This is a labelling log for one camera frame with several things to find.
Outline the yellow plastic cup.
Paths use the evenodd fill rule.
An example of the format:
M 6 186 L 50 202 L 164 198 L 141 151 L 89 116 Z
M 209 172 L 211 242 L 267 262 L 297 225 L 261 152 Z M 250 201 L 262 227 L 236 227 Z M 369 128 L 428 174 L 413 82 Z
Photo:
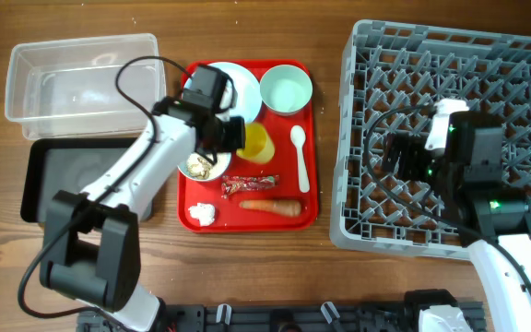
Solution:
M 259 123 L 249 123 L 245 127 L 245 145 L 236 155 L 256 164 L 266 164 L 275 155 L 275 145 L 266 128 Z

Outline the red candy wrapper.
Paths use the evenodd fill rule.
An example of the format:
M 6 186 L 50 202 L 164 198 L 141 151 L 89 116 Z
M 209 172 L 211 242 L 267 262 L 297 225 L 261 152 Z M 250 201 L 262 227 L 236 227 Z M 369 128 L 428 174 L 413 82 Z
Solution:
M 279 182 L 278 175 L 250 177 L 250 176 L 224 176 L 221 183 L 222 197 L 228 198 L 240 192 L 263 191 L 276 187 Z

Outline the white tissue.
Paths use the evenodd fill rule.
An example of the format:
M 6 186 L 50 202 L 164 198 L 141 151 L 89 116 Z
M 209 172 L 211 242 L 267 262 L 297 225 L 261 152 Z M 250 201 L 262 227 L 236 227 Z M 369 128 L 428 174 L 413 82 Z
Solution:
M 216 218 L 216 208 L 211 204 L 197 203 L 195 206 L 189 207 L 188 211 L 201 227 L 212 225 Z

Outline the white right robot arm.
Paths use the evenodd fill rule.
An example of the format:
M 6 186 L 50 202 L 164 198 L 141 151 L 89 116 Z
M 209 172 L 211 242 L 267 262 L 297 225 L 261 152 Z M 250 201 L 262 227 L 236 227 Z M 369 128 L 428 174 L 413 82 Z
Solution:
M 502 179 L 504 130 L 494 115 L 434 118 L 427 138 L 390 134 L 382 168 L 421 181 L 443 201 L 439 222 L 457 229 L 499 331 L 531 331 L 531 207 Z

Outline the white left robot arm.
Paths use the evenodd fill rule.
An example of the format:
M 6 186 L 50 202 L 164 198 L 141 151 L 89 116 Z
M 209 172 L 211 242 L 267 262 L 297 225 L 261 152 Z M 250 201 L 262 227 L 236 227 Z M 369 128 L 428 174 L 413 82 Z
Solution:
M 53 196 L 42 249 L 33 264 L 43 287 L 81 301 L 123 330 L 165 331 L 165 302 L 139 282 L 138 224 L 165 181 L 194 152 L 215 158 L 244 144 L 244 120 L 230 115 L 233 97 L 167 97 L 144 133 L 98 180 L 79 193 Z

